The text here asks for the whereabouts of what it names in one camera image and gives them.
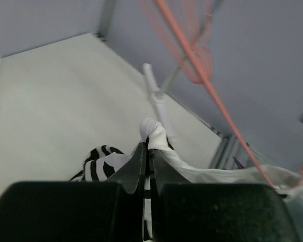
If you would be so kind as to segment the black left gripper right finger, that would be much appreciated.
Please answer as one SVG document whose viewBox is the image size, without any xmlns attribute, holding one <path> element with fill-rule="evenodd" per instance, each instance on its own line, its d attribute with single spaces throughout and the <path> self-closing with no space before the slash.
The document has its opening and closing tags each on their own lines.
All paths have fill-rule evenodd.
<svg viewBox="0 0 303 242">
<path fill-rule="evenodd" d="M 172 165 L 160 150 L 149 150 L 150 190 L 152 196 L 159 196 L 166 184 L 190 184 Z"/>
</svg>

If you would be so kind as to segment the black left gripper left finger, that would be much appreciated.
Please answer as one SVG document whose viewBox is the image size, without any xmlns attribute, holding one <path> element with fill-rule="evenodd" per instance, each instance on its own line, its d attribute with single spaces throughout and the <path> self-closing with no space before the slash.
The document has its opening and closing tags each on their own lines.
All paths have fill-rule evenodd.
<svg viewBox="0 0 303 242">
<path fill-rule="evenodd" d="M 144 194 L 145 171 L 146 171 L 147 149 L 144 142 L 137 145 L 129 161 L 115 174 L 107 179 L 107 182 L 120 184 L 124 191 L 133 195 Z"/>
</svg>

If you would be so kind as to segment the black white striped tank top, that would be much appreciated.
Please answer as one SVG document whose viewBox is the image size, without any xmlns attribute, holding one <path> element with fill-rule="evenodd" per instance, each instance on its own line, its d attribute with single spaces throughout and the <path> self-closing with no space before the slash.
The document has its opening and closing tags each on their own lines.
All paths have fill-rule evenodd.
<svg viewBox="0 0 303 242">
<path fill-rule="evenodd" d="M 199 169 L 181 160 L 161 123 L 146 118 L 131 155 L 91 151 L 72 178 L 83 201 L 66 241 L 300 241 L 287 203 L 301 178 L 261 165 Z"/>
</svg>

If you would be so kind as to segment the pink hanger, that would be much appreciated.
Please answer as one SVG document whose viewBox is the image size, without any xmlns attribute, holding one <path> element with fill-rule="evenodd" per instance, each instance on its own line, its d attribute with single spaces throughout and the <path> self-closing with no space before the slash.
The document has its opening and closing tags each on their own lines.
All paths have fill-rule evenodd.
<svg viewBox="0 0 303 242">
<path fill-rule="evenodd" d="M 249 96 L 241 94 L 235 80 L 241 74 L 236 48 L 246 28 L 238 16 L 245 14 L 247 1 L 140 1 L 148 23 L 168 52 L 170 71 L 179 68 L 176 80 L 193 91 L 204 87 L 206 95 L 197 99 L 209 106 L 207 120 L 223 133 L 232 133 L 264 183 L 279 188 L 272 164 L 260 159 L 241 136 L 228 113 L 231 102 L 246 113 Z"/>
<path fill-rule="evenodd" d="M 202 80 L 199 76 L 194 74 L 194 71 L 185 63 L 185 61 L 190 61 L 190 58 L 181 45 L 181 38 L 184 37 L 181 27 L 167 6 L 166 1 L 160 2 L 161 6 L 165 7 L 165 12 L 161 11 L 161 6 L 158 6 L 157 3 L 158 1 L 138 1 L 138 5 L 145 14 L 147 21 L 175 59 L 178 68 L 185 73 L 192 83 L 201 84 Z"/>
<path fill-rule="evenodd" d="M 188 41 L 193 54 L 202 65 L 207 80 L 212 76 L 212 54 L 208 47 L 211 37 L 212 1 L 182 1 Z"/>
</svg>

